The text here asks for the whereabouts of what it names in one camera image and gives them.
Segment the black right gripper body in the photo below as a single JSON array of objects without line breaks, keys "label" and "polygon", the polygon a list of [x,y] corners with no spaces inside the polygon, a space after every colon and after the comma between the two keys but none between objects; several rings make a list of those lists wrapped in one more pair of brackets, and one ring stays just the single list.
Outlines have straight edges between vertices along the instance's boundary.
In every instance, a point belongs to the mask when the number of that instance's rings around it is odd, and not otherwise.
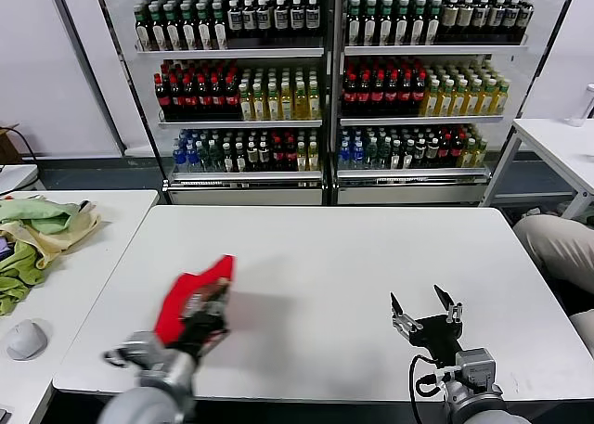
[{"label": "black right gripper body", "polygon": [[458,339],[462,334],[462,322],[448,322],[446,315],[420,318],[416,322],[416,330],[409,332],[409,343],[426,349],[438,364],[454,364],[456,354],[461,351]]}]

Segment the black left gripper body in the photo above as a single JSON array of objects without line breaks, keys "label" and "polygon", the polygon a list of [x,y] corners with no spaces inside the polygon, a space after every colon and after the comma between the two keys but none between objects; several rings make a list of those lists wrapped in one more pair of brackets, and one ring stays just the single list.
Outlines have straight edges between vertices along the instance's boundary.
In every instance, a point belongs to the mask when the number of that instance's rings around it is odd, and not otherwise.
[{"label": "black left gripper body", "polygon": [[226,333],[226,319],[223,315],[197,312],[185,321],[178,338],[178,349],[201,350],[221,333]]}]

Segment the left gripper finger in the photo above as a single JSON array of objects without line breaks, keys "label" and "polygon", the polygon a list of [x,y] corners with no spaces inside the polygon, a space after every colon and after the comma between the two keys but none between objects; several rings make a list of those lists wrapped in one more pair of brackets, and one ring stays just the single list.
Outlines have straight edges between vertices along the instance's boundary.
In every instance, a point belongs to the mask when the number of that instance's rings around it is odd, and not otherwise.
[{"label": "left gripper finger", "polygon": [[229,296],[230,281],[220,278],[208,301],[209,314],[223,314],[226,310]]},{"label": "left gripper finger", "polygon": [[185,319],[189,320],[195,313],[202,310],[204,304],[201,293],[193,293],[185,303]]}]

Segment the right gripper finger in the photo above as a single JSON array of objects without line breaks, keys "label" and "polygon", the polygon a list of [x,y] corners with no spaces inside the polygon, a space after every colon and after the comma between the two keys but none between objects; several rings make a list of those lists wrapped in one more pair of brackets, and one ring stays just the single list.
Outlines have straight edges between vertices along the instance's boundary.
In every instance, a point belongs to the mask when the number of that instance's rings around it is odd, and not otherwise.
[{"label": "right gripper finger", "polygon": [[433,286],[435,293],[445,308],[445,321],[448,324],[460,324],[463,312],[463,305],[461,302],[454,302],[450,294],[437,285]]},{"label": "right gripper finger", "polygon": [[391,292],[392,324],[393,327],[405,338],[422,330],[422,324],[404,312],[395,295]]}]

